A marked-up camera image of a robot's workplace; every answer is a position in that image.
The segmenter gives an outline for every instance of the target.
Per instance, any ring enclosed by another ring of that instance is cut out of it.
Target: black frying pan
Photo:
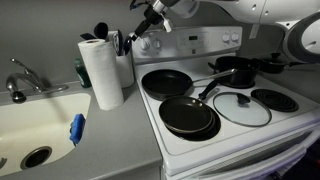
[[[236,69],[232,69],[192,81],[187,74],[180,71],[161,69],[149,72],[143,76],[141,83],[143,89],[150,97],[163,101],[170,97],[184,95],[192,87],[194,82],[227,76],[236,71]]]
[[[159,114],[165,126],[180,134],[193,134],[206,129],[211,123],[215,123],[215,116],[201,100],[204,100],[217,84],[218,81],[212,81],[199,94],[199,99],[175,96],[162,102]]]

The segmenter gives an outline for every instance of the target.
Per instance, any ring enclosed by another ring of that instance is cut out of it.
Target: soap dispenser
[[[91,87],[91,81],[90,81],[87,69],[80,58],[75,59],[75,68],[76,68],[81,86],[83,88]]]

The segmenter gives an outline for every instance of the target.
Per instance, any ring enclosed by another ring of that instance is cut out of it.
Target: black pot
[[[214,73],[237,69],[236,73],[219,78],[220,84],[232,88],[248,88],[253,86],[260,68],[260,65],[256,61],[235,56],[220,57],[216,60],[215,65],[209,63],[209,66],[214,69]]]
[[[284,60],[278,59],[280,53],[272,53],[270,59],[253,59],[260,65],[260,71],[270,73],[270,74],[279,74],[287,67],[311,64],[311,63],[300,63],[300,62],[289,62],[287,63]]]

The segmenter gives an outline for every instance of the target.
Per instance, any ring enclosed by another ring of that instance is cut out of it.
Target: saucepan
[[[236,56],[219,57],[215,65],[210,62],[208,65],[214,70],[214,73],[237,69],[236,73],[219,78],[220,84],[232,88],[247,88],[254,85],[255,77],[260,68],[256,61]]]
[[[280,53],[272,53],[269,59],[253,59],[258,62],[260,65],[260,71],[271,73],[271,74],[279,74],[283,70],[288,67],[297,66],[297,65],[306,65],[306,64],[314,64],[314,63],[301,63],[301,62],[286,62],[284,60],[279,59]]]
[[[184,95],[192,87],[194,82],[210,78],[219,78],[236,72],[236,69],[229,69],[219,74],[192,81],[192,79],[183,72],[161,69],[149,72],[143,76],[141,83],[143,89],[150,97],[163,101],[170,97]]]

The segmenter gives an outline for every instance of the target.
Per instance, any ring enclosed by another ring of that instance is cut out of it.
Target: white stove
[[[208,62],[214,64],[218,57],[234,56],[233,51],[241,44],[241,31],[239,27],[181,29],[170,34],[150,31],[133,44],[136,79],[163,155],[163,174],[166,179],[208,176],[209,172],[227,167],[230,162],[246,159],[250,154],[261,152],[261,149],[272,149],[305,132],[311,132],[320,125],[318,103],[257,76],[255,86],[248,89],[218,85],[204,102],[214,109],[213,98],[221,92],[237,92],[250,96],[254,89],[270,89],[294,99],[299,109],[290,113],[270,110],[271,122],[259,128],[235,124],[219,114],[219,133],[205,141],[185,140],[166,128],[158,113],[162,101],[151,98],[143,90],[142,77],[159,69],[178,70],[193,80],[212,75],[213,70],[207,65]],[[238,39],[233,39],[234,34],[237,34]],[[211,80],[194,83],[186,96],[198,98],[198,94],[209,82]]]

